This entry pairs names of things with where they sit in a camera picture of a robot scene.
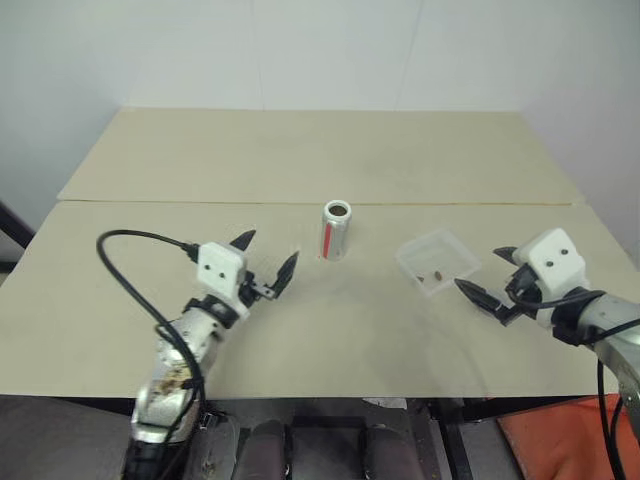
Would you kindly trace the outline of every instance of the red stripe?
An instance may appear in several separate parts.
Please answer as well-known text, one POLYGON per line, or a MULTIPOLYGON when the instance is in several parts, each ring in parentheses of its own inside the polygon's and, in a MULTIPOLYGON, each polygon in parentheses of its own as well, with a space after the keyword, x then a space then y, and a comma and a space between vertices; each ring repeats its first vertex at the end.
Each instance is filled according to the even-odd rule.
POLYGON ((322 247, 322 256, 324 258, 329 256, 329 245, 331 245, 331 225, 327 223, 324 228, 324 245, 322 247))

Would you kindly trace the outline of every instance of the clear plastic container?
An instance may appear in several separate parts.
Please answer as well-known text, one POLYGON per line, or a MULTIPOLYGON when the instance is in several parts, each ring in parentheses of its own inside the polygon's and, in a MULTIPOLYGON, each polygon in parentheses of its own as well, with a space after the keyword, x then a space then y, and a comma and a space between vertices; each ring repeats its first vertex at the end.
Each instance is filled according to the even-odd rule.
POLYGON ((450 231, 437 230, 402 245, 400 268, 430 297, 480 269, 478 258, 450 231))

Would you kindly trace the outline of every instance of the beige tabletop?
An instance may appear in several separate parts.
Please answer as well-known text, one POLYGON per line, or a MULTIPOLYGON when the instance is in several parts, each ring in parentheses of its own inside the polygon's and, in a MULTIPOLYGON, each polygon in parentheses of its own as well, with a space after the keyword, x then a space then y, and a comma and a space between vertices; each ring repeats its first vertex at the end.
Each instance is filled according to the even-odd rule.
MULTIPOLYGON (((586 349, 528 318, 502 327, 455 288, 430 300, 416 289, 394 253, 438 228, 481 259, 471 279, 499 289, 513 267, 491 250, 562 226, 594 288, 640 300, 638 274, 584 205, 355 207, 349 252, 336 263, 318 258, 319 216, 305 205, 62 202, 0 288, 0 393, 131 397, 148 378, 153 322, 95 253, 113 228, 197 242, 257 228, 249 268, 265 278, 300 250, 290 288, 229 332, 208 378, 213 398, 595 393, 586 349)), ((108 252, 169 317, 201 295, 195 266, 174 247, 112 239, 108 252)))
POLYGON ((124 109, 62 200, 572 204, 516 113, 124 109))

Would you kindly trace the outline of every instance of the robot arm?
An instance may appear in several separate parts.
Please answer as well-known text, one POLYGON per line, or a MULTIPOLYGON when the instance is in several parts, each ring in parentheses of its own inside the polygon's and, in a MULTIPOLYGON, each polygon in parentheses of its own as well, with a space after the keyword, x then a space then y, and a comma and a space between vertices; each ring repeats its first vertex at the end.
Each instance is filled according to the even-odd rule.
POLYGON ((467 280, 456 279, 458 288, 505 326, 526 315, 551 329, 555 338, 591 349, 618 379, 640 438, 640 305, 590 290, 585 261, 562 229, 494 253, 519 267, 505 288, 508 300, 467 280))
POLYGON ((179 479, 192 433, 198 423, 206 428, 203 425, 207 419, 202 418, 203 382, 226 331, 236 321, 249 316, 249 308, 254 302, 280 296, 293 277, 298 254, 289 257, 278 271, 276 281, 267 285, 247 269, 244 250, 251 243, 255 230, 243 233, 229 244, 211 242, 201 246, 182 244, 146 232, 107 232, 98 240, 98 253, 111 273, 127 284, 129 293, 135 289, 115 270, 102 246, 106 238, 117 234, 146 236, 180 246, 197 263, 198 281, 206 291, 203 299, 191 299, 187 303, 180 318, 165 322, 166 328, 156 327, 160 339, 155 366, 151 380, 140 389, 136 399, 121 477, 124 480, 179 479), (200 379, 194 378, 194 369, 188 365, 176 335, 195 360, 200 379))

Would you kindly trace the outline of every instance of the table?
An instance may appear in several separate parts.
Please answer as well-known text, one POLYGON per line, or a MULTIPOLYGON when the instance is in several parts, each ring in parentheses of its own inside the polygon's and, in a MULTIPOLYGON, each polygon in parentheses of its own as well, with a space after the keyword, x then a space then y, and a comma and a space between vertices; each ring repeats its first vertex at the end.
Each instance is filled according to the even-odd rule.
POLYGON ((122 110, 61 200, 568 205, 516 113, 122 110))
MULTIPOLYGON (((249 266, 265 278, 300 250, 285 294, 258 303, 230 332, 208 378, 212 398, 595 393, 595 358, 586 349, 526 318, 502 327, 454 288, 427 301, 413 287, 393 254, 440 227, 480 257, 483 268, 471 278, 501 288, 513 267, 491 250, 563 226, 595 288, 640 300, 637 273, 586 205, 359 206, 351 248, 337 263, 318 258, 320 212, 313 205, 60 203, 0 289, 0 393, 132 397, 148 378, 152 321, 95 254, 95 238, 113 228, 198 242, 257 228, 249 266)), ((169 317, 199 294, 195 266, 180 250, 114 239, 108 251, 169 317)), ((612 377, 607 389, 616 390, 612 377)))

